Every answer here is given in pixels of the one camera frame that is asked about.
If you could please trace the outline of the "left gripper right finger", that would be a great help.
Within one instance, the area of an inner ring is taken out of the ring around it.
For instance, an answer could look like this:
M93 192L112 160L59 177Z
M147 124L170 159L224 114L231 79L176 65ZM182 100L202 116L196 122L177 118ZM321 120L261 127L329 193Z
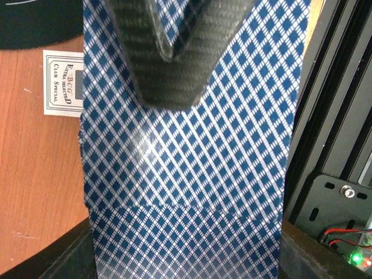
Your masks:
M282 222L278 278L371 278L304 234Z

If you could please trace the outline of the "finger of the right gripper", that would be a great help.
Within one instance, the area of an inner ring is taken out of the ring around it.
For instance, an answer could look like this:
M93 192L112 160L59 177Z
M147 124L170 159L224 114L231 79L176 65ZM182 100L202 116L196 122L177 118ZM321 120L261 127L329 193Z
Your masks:
M170 42L155 1L106 1L138 100L146 107L196 106L255 1L189 1Z

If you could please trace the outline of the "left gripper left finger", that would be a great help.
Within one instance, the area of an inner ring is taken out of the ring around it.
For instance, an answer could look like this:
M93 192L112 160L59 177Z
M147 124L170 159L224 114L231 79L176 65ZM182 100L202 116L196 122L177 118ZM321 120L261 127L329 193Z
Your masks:
M95 277L95 253L88 218L42 251L1 274L1 278Z

